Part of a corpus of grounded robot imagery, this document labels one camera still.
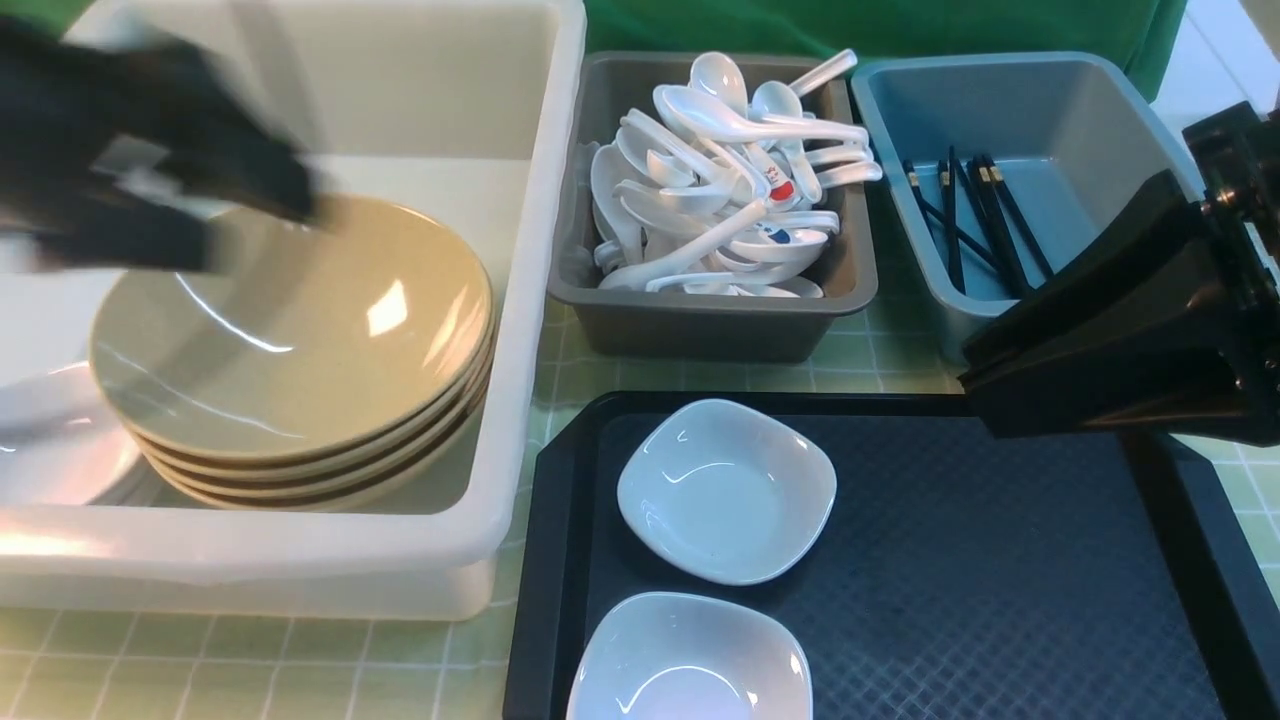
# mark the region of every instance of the white plate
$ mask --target white plate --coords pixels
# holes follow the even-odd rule
[[[92,505],[137,460],[88,364],[0,387],[0,505]]]
[[[591,635],[566,720],[810,720],[809,661],[777,620],[731,602],[645,593]]]
[[[777,578],[813,547],[836,501],[820,447],[727,400],[680,409],[618,480],[627,525],[664,560],[726,585]]]
[[[84,360],[93,314],[119,270],[31,273],[26,241],[0,236],[0,387]]]

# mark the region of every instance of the chopsticks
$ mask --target chopsticks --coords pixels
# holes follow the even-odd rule
[[[1027,217],[1023,215],[1018,201],[1014,200],[1012,191],[1005,184],[1005,176],[996,165],[996,160],[991,155],[983,155],[982,160],[987,165],[987,173],[991,176],[996,193],[1005,201],[1005,206],[1009,208],[1009,217],[1012,218],[1014,227],[1018,228],[1018,233],[1023,236],[1027,249],[1030,250],[1032,259],[1036,260],[1036,266],[1039,268],[1044,278],[1053,277],[1053,266],[1048,264],[1048,258],[1044,256],[1044,250],[1041,247],[1039,241],[1036,240],[1036,233],[1032,232],[1030,224],[1027,223]]]
[[[1032,286],[1027,282],[1023,261],[1018,258],[1014,238],[1009,234],[1009,225],[1005,224],[1005,214],[1000,210],[1000,197],[991,184],[991,174],[977,159],[969,160],[968,169],[969,179],[977,188],[978,201],[987,217],[987,237],[991,240],[992,254],[1000,261],[1006,287],[1015,299],[1027,297],[1032,292]]]
[[[1030,223],[1027,222],[1027,217],[1005,182],[1004,173],[991,155],[980,154],[964,164],[956,158],[954,146],[947,149],[947,159],[937,163],[942,210],[925,200],[914,164],[910,160],[904,160],[902,168],[920,213],[927,220],[932,219],[942,225],[941,254],[945,259],[947,278],[956,290],[966,292],[960,245],[968,247],[991,266],[1000,284],[1014,299],[1027,297],[1033,290],[1015,245],[1018,237],[1027,245],[1041,274],[1046,279],[1053,275],[1053,268],[1048,263],[1039,240],[1032,232]],[[973,209],[982,234],[989,241],[989,250],[957,225],[957,184],[964,187],[965,199]],[[1014,228],[1009,227],[1010,220]]]
[[[938,210],[924,199],[924,193],[920,192],[920,177],[915,173],[915,165],[910,160],[902,163],[902,168],[906,170],[906,178],[911,183],[911,193],[915,195],[915,204],[920,206],[920,213],[933,218],[934,220],[946,224],[946,215],[942,210]],[[965,247],[973,251],[974,255],[982,259],[992,270],[996,270],[996,259],[991,255],[991,251],[982,246],[980,242],[973,238],[972,234],[965,231],[956,228],[956,237]]]
[[[964,265],[960,264],[960,238],[956,234],[956,186],[951,181],[951,173],[956,167],[956,149],[951,147],[948,158],[938,161],[938,178],[942,182],[942,208],[946,214],[942,232],[946,233],[947,243],[947,274],[951,284],[964,292]]]

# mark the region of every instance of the tray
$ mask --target tray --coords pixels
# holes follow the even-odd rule
[[[717,395],[831,456],[836,506],[774,582],[727,588],[631,534],[632,451],[704,393],[613,393],[538,457],[506,720],[564,716],[617,602],[694,592],[800,641],[815,717],[1280,717],[1280,611],[1213,466],[1144,434],[995,441],[963,397]]]

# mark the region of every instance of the green backdrop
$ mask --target green backdrop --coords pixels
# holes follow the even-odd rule
[[[588,49],[863,58],[1083,50],[1153,100],[1187,0],[585,0]],[[67,27],[90,0],[0,0]]]

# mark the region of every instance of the beige plate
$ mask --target beige plate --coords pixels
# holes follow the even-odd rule
[[[221,215],[218,274],[124,273],[90,363],[127,427],[200,457],[307,460],[404,421],[471,366],[494,309],[466,242],[381,200],[321,208],[315,231]]]
[[[206,460],[175,452],[142,436],[134,436],[133,439],[146,451],[148,457],[159,460],[184,475],[204,478],[209,483],[227,484],[228,487],[237,486],[238,483],[244,483],[244,487],[270,487],[271,483],[310,480],[320,474],[349,470],[356,465],[370,462],[376,456],[383,456],[396,448],[403,447],[412,438],[420,436],[424,429],[440,423],[442,418],[453,410],[460,401],[465,401],[462,393],[472,386],[472,380],[489,373],[493,365],[493,336],[485,340],[481,354],[483,356],[476,359],[476,363],[467,370],[467,374],[425,410],[385,433],[369,439],[364,445],[305,462],[293,465],[225,466],[216,460]]]
[[[436,418],[430,424],[420,428],[419,433],[411,436],[403,443],[389,447],[376,455],[357,459],[351,465],[333,468],[316,475],[287,482],[252,482],[252,480],[225,480],[200,473],[180,470],[165,462],[161,457],[150,455],[148,448],[143,448],[147,460],[156,468],[156,471],[166,479],[179,482],[192,489],[228,498],[261,500],[297,500],[324,495],[333,491],[360,484],[369,478],[380,477],[387,470],[403,468],[406,462],[420,456],[425,450],[439,443],[440,438],[452,432],[460,418],[466,418],[472,413],[472,405],[479,397],[484,397],[489,386],[489,368],[475,375],[467,384],[458,402],[443,416]]]
[[[466,425],[477,418],[476,410],[484,405],[484,393],[480,393],[467,405],[467,411],[457,418],[439,439],[424,448],[419,455],[406,460],[404,465],[394,468],[367,478],[358,484],[329,491],[320,495],[292,498],[237,498],[223,495],[201,492],[183,483],[179,475],[170,470],[156,468],[156,473],[183,495],[198,500],[205,505],[220,507],[223,510],[280,510],[292,512],[333,512],[339,510],[352,510],[361,505],[367,505],[396,489],[399,489],[412,480],[422,477],[424,473],[439,460],[453,443],[462,437]]]

